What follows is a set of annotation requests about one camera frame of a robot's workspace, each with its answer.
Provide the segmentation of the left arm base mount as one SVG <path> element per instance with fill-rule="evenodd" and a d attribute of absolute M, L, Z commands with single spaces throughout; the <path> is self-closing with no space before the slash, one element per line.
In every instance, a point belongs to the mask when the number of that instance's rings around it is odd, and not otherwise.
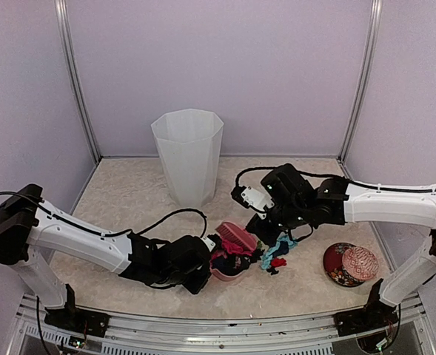
<path fill-rule="evenodd" d="M 48 325 L 67 331 L 81 333 L 84 336 L 104 338 L 110 321 L 110 315 L 76 306 L 75 292 L 69 284 L 66 288 L 66 303 L 60 309 L 45 308 L 44 321 Z"/>

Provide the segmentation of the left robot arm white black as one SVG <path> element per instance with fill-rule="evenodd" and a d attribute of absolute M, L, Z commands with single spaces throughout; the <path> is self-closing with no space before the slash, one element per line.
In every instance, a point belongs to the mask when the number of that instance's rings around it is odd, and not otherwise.
<path fill-rule="evenodd" d="M 0 192 L 0 264 L 11 267 L 48 311 L 70 329 L 84 322 L 72 288 L 54 274 L 41 255 L 51 249 L 100 266 L 150 288 L 181 285 L 197 294 L 210 277 L 216 244 L 205 234 L 175 241 L 149 239 L 132 229 L 109 231 L 79 220 L 42 197 L 28 184 L 18 192 Z"/>

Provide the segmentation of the pink plastic dustpan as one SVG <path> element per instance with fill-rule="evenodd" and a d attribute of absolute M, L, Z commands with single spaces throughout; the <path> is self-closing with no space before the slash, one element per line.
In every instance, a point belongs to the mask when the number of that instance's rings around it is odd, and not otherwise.
<path fill-rule="evenodd" d="M 233 281 L 247 270 L 250 262 L 244 255 L 216 251 L 211 256 L 210 270 L 213 276 L 224 282 Z"/>

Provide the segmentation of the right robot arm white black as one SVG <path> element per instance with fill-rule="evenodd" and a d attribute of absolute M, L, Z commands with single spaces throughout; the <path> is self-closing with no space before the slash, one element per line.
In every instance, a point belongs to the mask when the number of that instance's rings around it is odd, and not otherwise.
<path fill-rule="evenodd" d="M 264 244 L 273 246 L 278 236 L 300 226 L 317 229 L 323 224 L 405 223 L 430 229 L 423 245 L 389 277 L 372 288 L 372 300 L 359 313 L 366 328 L 375 328 L 389 309 L 436 275 L 436 184 L 429 186 L 384 186 L 361 183 L 346 177 L 320 174 L 320 186 L 307 180 L 311 173 L 292 164 L 267 168 L 262 192 L 239 180 L 232 199 L 255 212 L 246 229 Z"/>

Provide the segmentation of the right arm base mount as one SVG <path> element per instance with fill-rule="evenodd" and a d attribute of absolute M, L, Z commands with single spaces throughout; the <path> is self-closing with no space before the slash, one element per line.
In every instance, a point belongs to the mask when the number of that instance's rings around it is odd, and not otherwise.
<path fill-rule="evenodd" d="M 380 301 L 379 279 L 371 288 L 369 298 L 362 308 L 336 313 L 333 318 L 338 336 L 344 337 L 382 328 L 389 322 L 397 323 L 400 319 L 395 306 Z"/>

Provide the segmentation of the translucent white waste bin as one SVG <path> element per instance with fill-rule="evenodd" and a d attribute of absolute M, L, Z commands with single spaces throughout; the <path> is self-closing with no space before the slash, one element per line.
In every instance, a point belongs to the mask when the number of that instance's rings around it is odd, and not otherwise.
<path fill-rule="evenodd" d="M 168 112 L 151 124 L 171 198 L 181 207 L 212 201 L 224 122 L 199 109 Z"/>

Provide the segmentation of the pink plastic hand brush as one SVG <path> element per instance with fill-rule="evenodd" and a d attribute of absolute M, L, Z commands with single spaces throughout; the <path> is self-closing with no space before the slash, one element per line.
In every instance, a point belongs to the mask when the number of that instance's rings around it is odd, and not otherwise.
<path fill-rule="evenodd" d="M 235 223 L 224 221 L 215 230 L 228 254 L 250 256 L 257 248 L 255 237 Z"/>

